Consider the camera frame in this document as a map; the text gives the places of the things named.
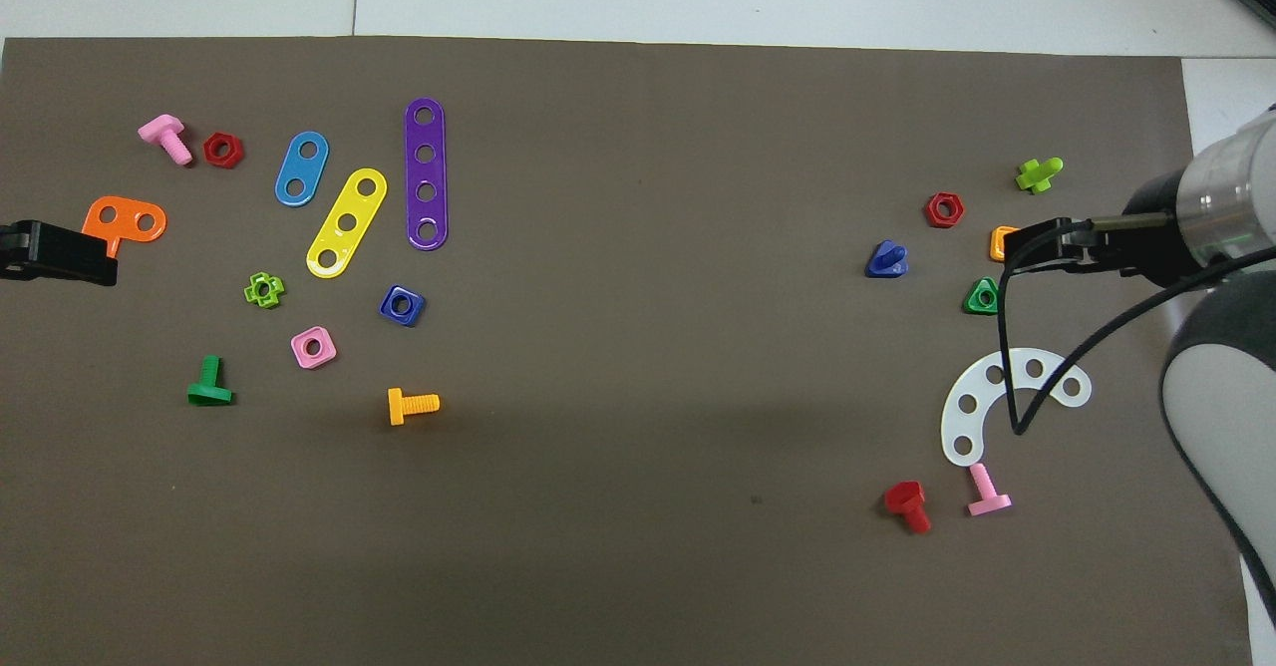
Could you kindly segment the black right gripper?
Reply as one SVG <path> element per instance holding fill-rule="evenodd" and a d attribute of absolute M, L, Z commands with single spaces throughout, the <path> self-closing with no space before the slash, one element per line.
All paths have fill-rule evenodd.
<path fill-rule="evenodd" d="M 1165 225 L 1143 228 L 1120 228 L 1099 233 L 1099 244 L 1090 249 L 1072 244 L 1065 235 L 1094 230 L 1094 219 L 1054 217 L 1017 230 L 1017 239 L 1004 244 L 1004 272 L 1079 270 L 1088 256 L 1102 270 L 1119 270 L 1122 276 L 1143 276 L 1154 285 L 1174 285 L 1197 272 L 1197 258 L 1185 248 L 1176 226 L 1176 193 L 1182 172 L 1159 175 L 1139 189 L 1122 209 L 1122 216 L 1162 212 Z M 1036 239 L 1044 242 L 1034 248 Z"/>

